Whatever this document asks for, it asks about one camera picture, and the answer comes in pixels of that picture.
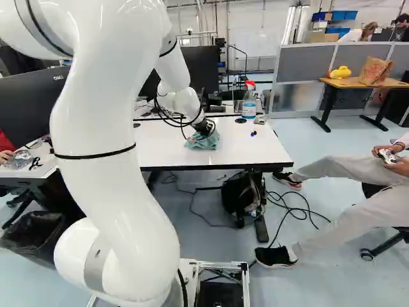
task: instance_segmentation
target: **plastic bottle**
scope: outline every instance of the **plastic bottle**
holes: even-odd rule
[[[245,85],[247,87],[247,92],[243,98],[242,118],[253,120],[256,118],[257,101],[253,94],[256,84],[253,81],[248,80],[245,82]]]

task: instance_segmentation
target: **hand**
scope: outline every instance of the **hand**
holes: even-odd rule
[[[398,152],[401,152],[402,150],[405,149],[405,145],[403,143],[396,143],[395,145],[381,145],[381,146],[375,146],[372,149],[372,154],[374,157],[379,158],[378,153],[379,153],[379,149],[387,149],[390,150],[392,153],[397,154]]]
[[[0,152],[0,165],[6,163],[13,156],[14,156],[14,153],[9,150]]]
[[[396,164],[384,164],[383,166],[394,173],[409,177],[409,158],[397,158]]]

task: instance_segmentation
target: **gray floor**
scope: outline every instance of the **gray floor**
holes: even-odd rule
[[[357,116],[330,118],[331,134],[323,132],[311,119],[272,120],[280,140],[295,161],[295,167],[324,155],[370,155],[374,145],[387,144],[409,131],[384,120],[389,132],[382,132]],[[220,178],[236,171],[185,171],[179,175],[180,189],[220,185]],[[266,174],[268,190],[288,191]],[[311,208],[333,219],[353,203],[364,199],[360,185],[351,180],[324,178],[304,184],[302,194]],[[232,230],[210,228],[189,210],[191,196],[176,190],[176,184],[160,184],[155,196],[178,232],[184,258],[208,261],[253,259],[258,246],[253,228]],[[300,198],[290,196],[290,206],[305,206]],[[194,210],[213,223],[226,224],[228,217],[220,208],[218,191],[196,194]],[[0,199],[0,217],[10,210]],[[284,214],[283,209],[269,205],[266,222],[273,236]],[[317,225],[324,221],[315,219]],[[307,221],[287,218],[279,234],[279,242],[289,244],[314,233]],[[404,244],[381,255],[374,262],[359,257],[362,247],[374,247],[394,233],[377,229],[331,251],[325,251],[290,270],[270,271],[259,266],[251,270],[253,306],[404,306],[407,305],[409,249]],[[0,251],[0,300],[2,306],[85,306],[88,295],[69,285],[54,271],[43,269],[27,260]]]

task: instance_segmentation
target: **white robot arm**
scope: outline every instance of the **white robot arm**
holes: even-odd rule
[[[133,97],[153,67],[166,82],[158,93],[176,92],[161,105],[188,118],[200,110],[170,30],[161,0],[0,1],[4,41],[36,58],[73,56],[50,132],[87,218],[61,236],[54,260],[68,281],[120,306],[169,304],[180,263],[173,225],[142,178],[131,124]],[[193,126],[209,130],[203,113]]]

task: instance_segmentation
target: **game controller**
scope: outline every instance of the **game controller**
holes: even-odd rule
[[[378,157],[382,158],[385,164],[397,163],[396,156],[388,149],[379,149]]]

